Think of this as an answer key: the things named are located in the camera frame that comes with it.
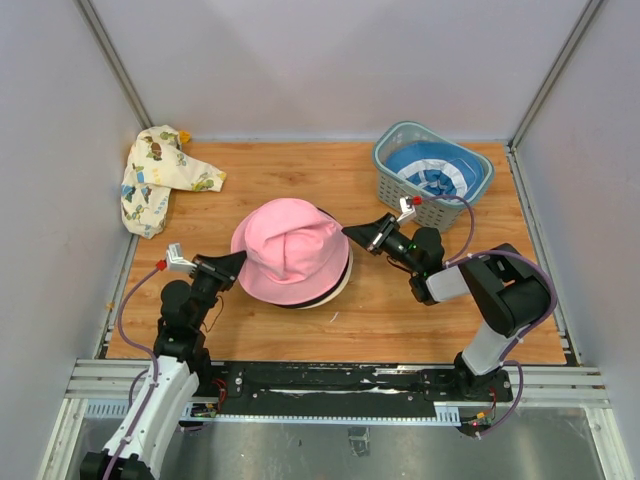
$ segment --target cartoon print fabric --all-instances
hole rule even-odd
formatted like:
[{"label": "cartoon print fabric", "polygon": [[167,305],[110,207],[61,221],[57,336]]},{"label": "cartoon print fabric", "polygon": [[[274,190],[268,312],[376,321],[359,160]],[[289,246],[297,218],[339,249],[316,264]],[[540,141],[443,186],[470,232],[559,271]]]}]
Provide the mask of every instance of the cartoon print fabric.
[{"label": "cartoon print fabric", "polygon": [[138,135],[129,152],[120,196],[122,222],[131,233],[151,238],[164,230],[172,188],[222,189],[226,173],[181,149],[179,132],[168,125]]}]

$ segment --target blue and white fabric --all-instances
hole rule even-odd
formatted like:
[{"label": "blue and white fabric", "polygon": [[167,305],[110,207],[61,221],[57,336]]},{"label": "blue and white fabric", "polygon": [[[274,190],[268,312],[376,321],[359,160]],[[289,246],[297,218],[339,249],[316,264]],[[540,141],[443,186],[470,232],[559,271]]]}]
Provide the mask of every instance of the blue and white fabric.
[{"label": "blue and white fabric", "polygon": [[473,197],[484,178],[478,158],[450,143],[416,142],[393,152],[387,168],[432,195]]}]

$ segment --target gray wall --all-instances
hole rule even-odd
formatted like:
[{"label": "gray wall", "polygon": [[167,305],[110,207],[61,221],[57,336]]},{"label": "gray wall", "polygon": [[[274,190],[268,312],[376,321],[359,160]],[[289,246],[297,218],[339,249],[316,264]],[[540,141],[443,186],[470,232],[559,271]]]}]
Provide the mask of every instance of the gray wall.
[{"label": "gray wall", "polygon": [[0,112],[0,465],[30,479],[104,321],[138,126],[70,0],[2,2]]},{"label": "gray wall", "polygon": [[608,2],[520,148],[583,359],[640,474],[640,3]]},{"label": "gray wall", "polygon": [[95,0],[155,123],[200,138],[506,139],[585,0]]}]

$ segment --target gray floor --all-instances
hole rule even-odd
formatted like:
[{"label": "gray floor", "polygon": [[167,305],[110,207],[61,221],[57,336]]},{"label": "gray floor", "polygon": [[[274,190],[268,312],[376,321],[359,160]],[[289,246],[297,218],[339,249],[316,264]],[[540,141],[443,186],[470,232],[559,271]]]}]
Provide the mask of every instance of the gray floor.
[{"label": "gray floor", "polygon": [[[88,449],[99,451],[118,421],[86,421],[67,480]],[[342,425],[219,423],[176,434],[165,480],[601,480],[579,409],[528,409],[481,441],[450,427],[374,426],[368,456],[355,456]]]}]

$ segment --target wooden floor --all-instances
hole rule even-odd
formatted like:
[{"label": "wooden floor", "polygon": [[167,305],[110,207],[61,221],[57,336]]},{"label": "wooden floor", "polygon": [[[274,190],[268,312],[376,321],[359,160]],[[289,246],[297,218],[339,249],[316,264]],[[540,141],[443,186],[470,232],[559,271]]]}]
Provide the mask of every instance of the wooden floor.
[{"label": "wooden floor", "polygon": [[[471,144],[489,157],[496,176],[476,211],[471,251],[512,243],[534,259],[512,177],[500,144]],[[376,198],[376,170],[369,143],[206,144],[185,146],[194,158],[228,173],[221,193],[174,191],[166,230],[140,239],[127,290],[163,258],[167,244],[180,242],[185,258],[229,252],[238,223],[263,203],[299,197],[330,212],[343,225],[378,219],[388,208]],[[411,236],[417,225],[404,227]],[[464,243],[468,214],[443,236],[446,254]],[[354,246],[354,268],[338,298],[312,310],[284,310],[249,297],[239,284],[225,292],[224,311],[206,346],[218,360],[449,363],[473,338],[481,316],[471,297],[426,307],[417,303],[405,273]],[[160,291],[184,275],[157,274],[131,299],[124,328],[151,346],[160,312]],[[210,313],[213,321],[217,309]],[[108,357],[140,357],[117,332]],[[526,363],[564,363],[553,320],[527,336],[512,353]]]}]

